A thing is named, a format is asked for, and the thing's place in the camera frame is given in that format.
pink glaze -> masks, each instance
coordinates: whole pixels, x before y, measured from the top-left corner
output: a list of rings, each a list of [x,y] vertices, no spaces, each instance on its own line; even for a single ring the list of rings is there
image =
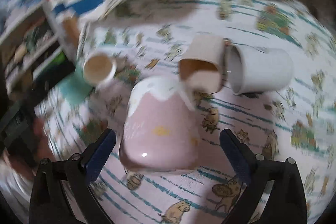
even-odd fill
[[[125,123],[120,161],[128,170],[193,170],[199,141],[195,112],[178,93],[160,101],[147,92]]]

teal object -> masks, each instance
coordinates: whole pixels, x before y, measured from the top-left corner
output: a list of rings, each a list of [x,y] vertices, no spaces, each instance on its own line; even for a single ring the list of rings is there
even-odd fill
[[[64,78],[58,84],[59,90],[64,99],[71,105],[78,105],[90,95],[93,86],[83,79],[83,71],[78,66],[75,72]]]

patterned fabric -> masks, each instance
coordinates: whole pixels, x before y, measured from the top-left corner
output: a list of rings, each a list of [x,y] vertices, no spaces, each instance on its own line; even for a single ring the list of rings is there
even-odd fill
[[[334,149],[336,42],[298,3],[268,0],[132,0],[105,21],[86,25],[78,63],[95,48],[125,59],[108,88],[70,106],[58,89],[39,106],[56,157],[67,159],[95,141],[107,126],[120,141],[132,87],[150,75],[177,75],[177,63],[195,35],[227,44],[285,49],[295,64],[289,87],[236,96],[228,83],[216,94],[195,94],[202,157],[183,176],[126,174],[117,142],[96,184],[101,205],[115,223],[221,223],[244,190],[219,146],[230,128],[254,153],[293,157],[305,188],[308,222],[314,223],[336,192]],[[253,215],[258,219],[270,187]]]

mug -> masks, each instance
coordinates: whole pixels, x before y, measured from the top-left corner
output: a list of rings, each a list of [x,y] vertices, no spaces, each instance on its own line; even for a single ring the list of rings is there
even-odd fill
[[[96,89],[105,87],[117,71],[117,60],[102,50],[90,53],[83,66],[83,78]]]
[[[199,34],[182,55],[178,70],[193,90],[216,93],[222,88],[225,41],[223,37]]]
[[[230,46],[226,67],[228,82],[235,94],[280,90],[293,76],[293,61],[278,48]]]
[[[198,166],[199,127],[183,83],[152,76],[131,92],[119,157],[133,172],[188,174]]]

pink mug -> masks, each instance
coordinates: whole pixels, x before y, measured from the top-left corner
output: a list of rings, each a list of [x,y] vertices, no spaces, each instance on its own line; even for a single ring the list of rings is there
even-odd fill
[[[131,92],[120,161],[133,172],[191,173],[198,166],[198,130],[191,90],[170,77],[146,78]]]

